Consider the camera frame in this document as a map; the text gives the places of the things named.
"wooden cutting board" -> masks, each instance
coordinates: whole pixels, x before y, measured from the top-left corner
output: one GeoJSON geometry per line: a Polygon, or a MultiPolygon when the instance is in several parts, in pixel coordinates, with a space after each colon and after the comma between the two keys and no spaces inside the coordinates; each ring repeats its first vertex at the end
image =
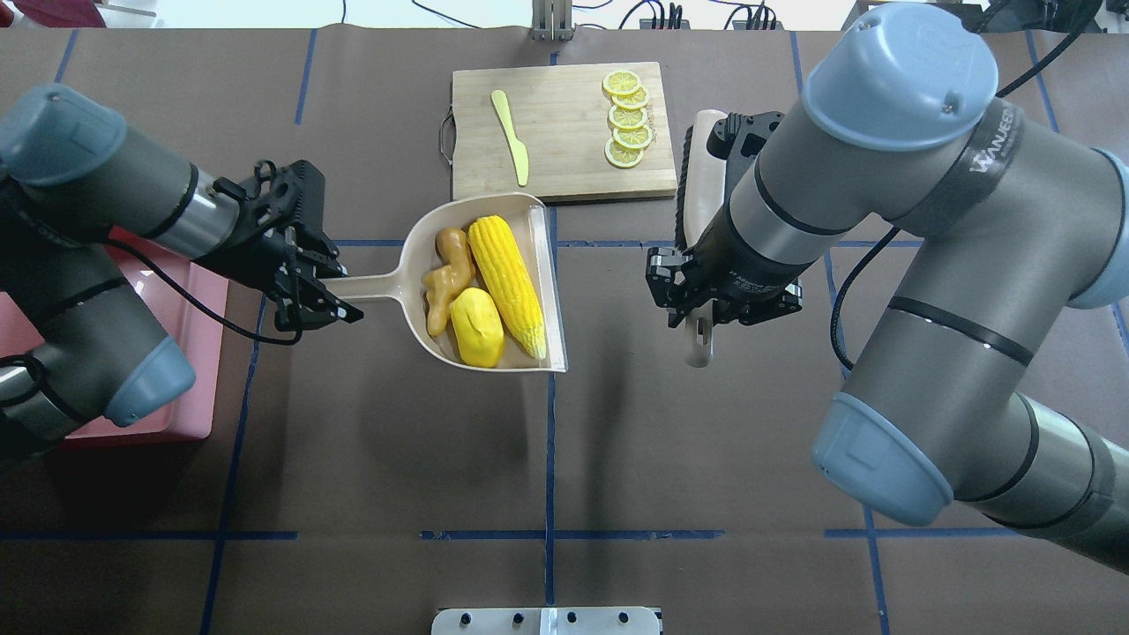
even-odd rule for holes
{"type": "Polygon", "coordinates": [[[455,71],[453,193],[455,199],[526,192],[545,202],[673,197],[677,189],[663,78],[656,62],[569,64],[455,71]],[[647,115],[655,138],[631,168],[612,166],[604,145],[612,136],[611,99],[603,79],[612,70],[639,75],[650,94],[647,115]],[[530,179],[517,185],[501,123],[490,103],[509,97],[514,130],[530,151],[530,179]]]}

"pink tray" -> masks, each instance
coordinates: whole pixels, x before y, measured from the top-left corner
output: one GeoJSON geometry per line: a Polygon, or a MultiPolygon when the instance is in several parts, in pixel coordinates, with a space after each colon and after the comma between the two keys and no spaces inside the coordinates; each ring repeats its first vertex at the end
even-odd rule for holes
{"type": "MultiPolygon", "coordinates": [[[[129,243],[152,259],[182,287],[216,313],[227,305],[227,279],[184,260],[152,243],[115,230],[112,236],[129,243]]],[[[181,346],[196,372],[196,383],[172,403],[128,428],[120,428],[99,417],[75,430],[65,446],[104,446],[132,443],[161,443],[204,438],[211,432],[219,373],[219,347],[224,328],[200,313],[133,256],[108,249],[114,262],[133,289],[157,316],[168,334],[181,346]]],[[[0,293],[0,355],[16,355],[43,343],[43,338],[24,318],[8,294],[0,293]]]]}

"beige dustpan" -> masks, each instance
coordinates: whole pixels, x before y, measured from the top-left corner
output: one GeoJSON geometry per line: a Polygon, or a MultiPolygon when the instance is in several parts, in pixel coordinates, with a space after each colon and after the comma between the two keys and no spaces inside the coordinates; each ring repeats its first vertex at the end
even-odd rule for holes
{"type": "MultiPolygon", "coordinates": [[[[392,298],[399,302],[404,310],[408,325],[420,346],[452,366],[492,373],[568,369],[548,212],[544,203],[528,194],[476,197],[437,207],[420,218],[408,233],[400,254],[400,264],[391,273],[327,279],[322,282],[334,295],[352,304],[377,298],[392,298]],[[497,367],[467,366],[460,362],[455,337],[449,327],[438,338],[432,338],[427,332],[423,275],[444,264],[436,252],[436,234],[446,227],[461,227],[465,230],[476,218],[490,215],[500,216],[509,224],[517,238],[517,247],[522,252],[525,267],[530,270],[530,278],[533,280],[537,299],[541,301],[541,311],[545,320],[549,354],[544,359],[537,360],[526,355],[520,345],[507,333],[506,351],[497,367]]],[[[481,275],[476,276],[471,285],[485,288],[481,275]]]]}

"blue joint cap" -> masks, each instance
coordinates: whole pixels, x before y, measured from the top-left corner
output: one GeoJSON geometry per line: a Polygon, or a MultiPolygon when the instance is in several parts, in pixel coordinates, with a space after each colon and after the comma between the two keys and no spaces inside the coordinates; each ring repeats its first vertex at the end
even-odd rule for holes
{"type": "Polygon", "coordinates": [[[128,130],[116,111],[70,87],[36,86],[0,119],[0,163],[24,185],[69,183],[114,156],[128,130]]]}
{"type": "Polygon", "coordinates": [[[1070,308],[1097,308],[1129,296],[1129,169],[1126,164],[1105,150],[1097,150],[1110,159],[1121,180],[1121,233],[1113,245],[1113,253],[1097,279],[1086,290],[1070,298],[1070,308]]]}
{"type": "Polygon", "coordinates": [[[835,487],[898,522],[931,523],[953,502],[953,488],[908,436],[844,392],[812,447],[812,462],[835,487]]]}
{"type": "Polygon", "coordinates": [[[105,417],[124,428],[192,388],[196,373],[173,338],[167,337],[146,355],[106,406],[105,417]]]}
{"type": "Polygon", "coordinates": [[[936,7],[891,2],[860,16],[804,86],[807,115],[837,139],[883,151],[943,146],[995,97],[996,59],[936,7]]]}

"white metal plate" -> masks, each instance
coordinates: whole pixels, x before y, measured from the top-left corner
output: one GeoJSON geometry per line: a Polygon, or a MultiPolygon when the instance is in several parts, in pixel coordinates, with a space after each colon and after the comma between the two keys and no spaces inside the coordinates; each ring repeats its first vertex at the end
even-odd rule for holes
{"type": "Polygon", "coordinates": [[[660,616],[646,607],[444,609],[431,635],[662,635],[660,616]]]}

